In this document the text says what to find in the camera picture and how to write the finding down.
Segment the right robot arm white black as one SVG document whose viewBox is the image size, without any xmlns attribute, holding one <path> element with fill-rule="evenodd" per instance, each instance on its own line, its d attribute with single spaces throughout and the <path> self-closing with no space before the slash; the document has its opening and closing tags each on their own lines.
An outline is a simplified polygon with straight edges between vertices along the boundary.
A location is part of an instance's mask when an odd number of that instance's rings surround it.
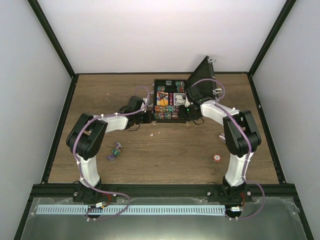
<svg viewBox="0 0 320 240">
<path fill-rule="evenodd" d="M 209 118 L 221 124 L 225 144 L 230 152 L 229 165 L 222 179 L 222 195 L 229 202 L 245 189 L 247 170 L 254 152 L 262 143 L 253 114 L 249 110 L 226 107 L 212 96 L 204 96 L 195 85 L 186 89 L 184 107 L 179 113 L 193 120 Z"/>
</svg>

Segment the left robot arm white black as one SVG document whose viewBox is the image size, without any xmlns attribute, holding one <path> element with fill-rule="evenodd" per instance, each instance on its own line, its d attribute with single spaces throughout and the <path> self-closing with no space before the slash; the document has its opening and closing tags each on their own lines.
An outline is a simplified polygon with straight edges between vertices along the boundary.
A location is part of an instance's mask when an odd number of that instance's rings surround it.
<svg viewBox="0 0 320 240">
<path fill-rule="evenodd" d="M 109 115 L 81 114 L 66 139 L 79 170 L 76 201 L 97 202 L 102 198 L 104 193 L 97 169 L 97 154 L 104 136 L 150 122 L 150 112 L 147 111 L 149 98 L 131 96 L 127 105 Z"/>
</svg>

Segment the striped chip roll by arm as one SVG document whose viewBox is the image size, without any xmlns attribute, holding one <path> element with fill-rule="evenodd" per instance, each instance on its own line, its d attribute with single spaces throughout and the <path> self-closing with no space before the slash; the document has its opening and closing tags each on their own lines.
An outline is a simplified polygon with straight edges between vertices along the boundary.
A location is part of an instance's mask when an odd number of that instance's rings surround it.
<svg viewBox="0 0 320 240">
<path fill-rule="evenodd" d="M 222 142 L 226 142 L 226 138 L 225 138 L 225 134 L 224 133 L 221 133 L 220 135 L 219 135 L 219 139 L 222 141 Z"/>
</svg>

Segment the black poker set case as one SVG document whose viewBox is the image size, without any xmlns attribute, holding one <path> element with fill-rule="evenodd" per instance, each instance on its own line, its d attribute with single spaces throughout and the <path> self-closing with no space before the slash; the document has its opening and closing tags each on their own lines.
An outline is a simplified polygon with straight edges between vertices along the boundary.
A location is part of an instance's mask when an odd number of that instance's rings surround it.
<svg viewBox="0 0 320 240">
<path fill-rule="evenodd" d="M 201 119 L 200 104 L 216 100 L 223 93 L 215 82 L 214 62 L 215 58 L 205 56 L 186 80 L 154 80 L 151 120 L 186 123 Z"/>
</svg>

